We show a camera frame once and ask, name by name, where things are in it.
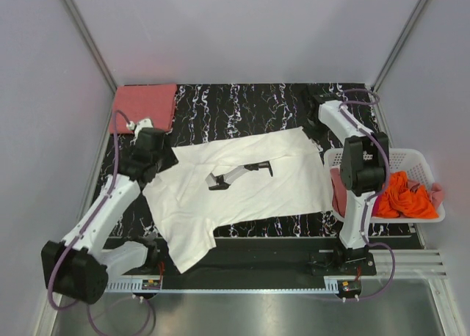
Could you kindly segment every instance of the laundry basket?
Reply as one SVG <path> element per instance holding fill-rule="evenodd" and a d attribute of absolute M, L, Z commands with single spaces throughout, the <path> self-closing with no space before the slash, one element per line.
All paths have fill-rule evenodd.
<path fill-rule="evenodd" d="M 435 182 L 431 168 L 426 162 L 423 154 L 419 151 L 412 149 L 395 149 L 392 148 L 388 152 L 389 163 L 390 163 L 390 173 L 405 171 L 408 178 L 411 180 L 416 180 L 421 184 L 426 186 L 427 190 L 430 190 L 432 184 Z M 339 167 L 341 165 L 341 159 L 343 156 L 342 149 L 329 149 L 325 152 L 325 171 L 330 177 L 330 169 L 334 167 Z M 333 186 L 328 187 L 330 201 L 333 201 Z M 398 217 L 395 219 L 384 219 L 382 217 L 373 216 L 371 222 L 375 223 L 431 223 L 431 222 L 440 222 L 444 220 L 446 212 L 443 205 L 441 204 L 437 210 L 439 217 L 437 219 L 419 219 L 412 217 Z M 334 216 L 339 220 L 343 221 L 339 213 L 333 209 Z"/>

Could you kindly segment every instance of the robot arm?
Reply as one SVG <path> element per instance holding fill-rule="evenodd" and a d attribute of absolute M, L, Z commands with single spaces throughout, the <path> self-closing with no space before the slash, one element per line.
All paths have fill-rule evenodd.
<path fill-rule="evenodd" d="M 178 163 L 165 133 L 153 128 L 149 119 L 137 123 L 134 134 L 134 147 L 131 153 L 120 159 L 113 190 L 109 193 L 112 185 L 112 177 L 109 176 L 99 197 L 82 220 L 59 243 L 49 241 L 43 247 L 41 258 L 47 286 L 59 256 L 79 237 L 59 268 L 54 292 L 93 304 L 101 298 L 108 280 L 145 265 L 149 256 L 155 253 L 134 241 L 128 241 L 110 252 L 102 252 L 113 227 L 146 184 L 154 179 L 157 172 Z M 98 215 L 81 234 L 99 205 Z"/>
<path fill-rule="evenodd" d="M 375 197 L 368 198 L 382 189 L 386 179 L 386 164 L 364 133 L 378 141 L 387 158 L 388 137 L 359 123 L 346 106 L 341 106 L 342 101 L 334 100 L 334 95 L 314 95 L 306 88 L 303 100 L 308 108 L 307 135 L 318 139 L 330 129 L 344 146 L 340 174 L 347 190 L 347 205 L 339 247 L 335 251 L 336 260 L 340 265 L 363 260 L 368 253 L 363 234 L 367 235 L 376 200 Z"/>
<path fill-rule="evenodd" d="M 245 173 L 258 171 L 260 169 L 268 169 L 271 177 L 273 176 L 271 163 L 269 161 L 263 161 L 257 164 L 238 166 L 224 175 L 214 176 L 210 173 L 206 178 L 206 183 L 209 186 L 209 191 L 225 191 L 235 180 L 242 177 Z"/>

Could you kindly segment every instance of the purple cable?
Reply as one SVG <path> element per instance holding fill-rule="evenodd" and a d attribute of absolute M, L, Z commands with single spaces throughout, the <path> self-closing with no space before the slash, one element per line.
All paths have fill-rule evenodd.
<path fill-rule="evenodd" d="M 116 305 L 118 305 L 119 303 L 125 301 L 127 299 L 119 299 L 118 301 L 116 301 L 115 303 L 113 303 L 110 307 L 108 307 L 105 312 L 113 307 L 115 307 Z M 155 323 L 156 323 L 156 314 L 155 314 L 155 309 L 153 308 L 152 304 L 147 300 L 147 299 L 143 299 L 145 301 L 145 303 L 147 304 L 148 306 L 148 312 L 147 312 L 147 318 L 145 319 L 145 323 L 142 325 L 142 327 L 135 333 L 133 334 L 132 336 L 139 336 L 143 333 L 143 331 L 145 330 L 145 328 L 147 327 L 148 325 L 148 322 L 150 321 L 150 317 L 151 317 L 151 314 L 153 314 L 153 325 L 155 326 Z M 88 321 L 90 322 L 90 325 L 93 329 L 94 332 L 96 332 L 96 334 L 100 335 L 100 336 L 109 336 L 108 334 L 105 334 L 104 332 L 100 331 L 100 329 L 96 326 L 95 322 L 94 322 L 94 319 L 96 319 L 98 316 L 96 317 L 92 317 L 91 316 L 91 309 L 90 309 L 90 305 L 87 304 L 87 316 L 88 316 Z"/>
<path fill-rule="evenodd" d="M 111 305 L 109 305 L 108 307 L 106 307 L 105 310 L 103 310 L 103 311 L 100 312 L 99 314 L 93 316 L 93 321 L 95 321 L 96 319 L 100 318 L 102 315 L 107 314 L 110 310 L 114 309 L 114 307 L 116 307 L 118 304 L 121 304 L 122 302 L 131 300 L 131 299 L 133 299 L 133 298 L 134 298 L 134 296 L 127 296 L 127 297 L 123 297 L 123 298 L 121 298 L 121 299 L 118 299 L 116 302 L 111 303 Z"/>
<path fill-rule="evenodd" d="M 380 96 L 376 92 L 373 92 L 371 90 L 355 88 L 355 89 L 345 90 L 345 91 L 343 91 L 343 94 L 346 93 L 346 92 L 365 92 L 368 95 L 372 95 L 374 97 L 375 101 L 372 101 L 371 103 L 367 103 L 365 101 L 345 100 L 341 103 L 341 105 L 339 107 L 341 107 L 343 105 L 350 105 L 350 104 L 363 105 L 363 106 L 374 106 L 374 105 L 377 105 L 380 102 Z"/>

